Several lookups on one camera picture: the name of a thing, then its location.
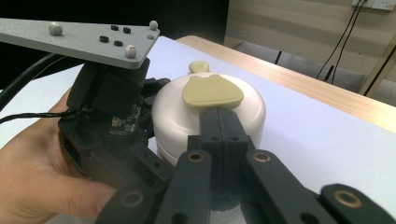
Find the gray metal plate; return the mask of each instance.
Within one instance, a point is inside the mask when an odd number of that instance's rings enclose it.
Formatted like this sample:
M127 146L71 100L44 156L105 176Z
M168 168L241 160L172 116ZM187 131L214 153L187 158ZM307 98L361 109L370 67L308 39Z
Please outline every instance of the gray metal plate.
M151 30L148 26L117 25L118 31L111 30L112 24L58 22L63 32L51 35L51 21L28 21L0 19L0 41L31 49L80 58L87 61L105 63L117 67L136 69L146 59L149 50L160 36L160 30ZM131 29L125 34L123 28ZM102 43L101 35L108 37L108 43ZM123 43L122 47L114 41ZM125 56L128 45L136 47L136 56Z

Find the robotic hand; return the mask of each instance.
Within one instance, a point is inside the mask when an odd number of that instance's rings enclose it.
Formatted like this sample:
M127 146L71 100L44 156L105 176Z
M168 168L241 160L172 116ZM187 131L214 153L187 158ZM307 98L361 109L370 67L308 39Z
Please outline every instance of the robotic hand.
M241 204L247 223L396 223L357 190L331 185L315 195L269 151L256 149L236 116L210 108L201 134L174 170L148 149L150 109L168 79L146 79L160 31L147 27L0 19L0 41L87 62L59 122L78 170L116 187L96 223L208 223L210 210Z

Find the white round container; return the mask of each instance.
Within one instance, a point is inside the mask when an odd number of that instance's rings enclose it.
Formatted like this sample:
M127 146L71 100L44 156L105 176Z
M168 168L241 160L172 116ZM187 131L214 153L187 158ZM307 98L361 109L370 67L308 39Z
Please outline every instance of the white round container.
M231 81L244 93L241 105L234 108L242 126L256 148L260 147L262 129L265 120L265 104L260 94L245 81L229 75L217 73L194 73L180 77L166 84L157 94L153 107L152 119L159 156L174 167L179 156L187 150L188 135L199 135L199 110L184 104L182 92L190 77L209 77L220 75ZM242 213L239 206L225 213L211 213L211 223L240 223Z

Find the white table surface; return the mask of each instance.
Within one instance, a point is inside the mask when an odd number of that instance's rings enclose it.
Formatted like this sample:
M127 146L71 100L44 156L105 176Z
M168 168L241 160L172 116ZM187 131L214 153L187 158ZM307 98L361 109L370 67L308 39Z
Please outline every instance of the white table surface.
M304 186L341 183L358 189L396 217L396 133L291 91L231 64L160 37L148 57L148 77L175 79L204 60L211 72L244 79L266 104L261 149L274 152ZM32 81L0 113L45 112L71 87L81 66ZM0 125L0 147L35 119Z

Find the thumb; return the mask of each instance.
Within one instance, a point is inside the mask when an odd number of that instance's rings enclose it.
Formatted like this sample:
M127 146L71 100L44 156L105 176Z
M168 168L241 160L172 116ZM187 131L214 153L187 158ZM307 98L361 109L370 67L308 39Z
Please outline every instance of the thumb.
M45 176L34 200L46 211L73 217L97 218L116 190L108 185L66 175Z

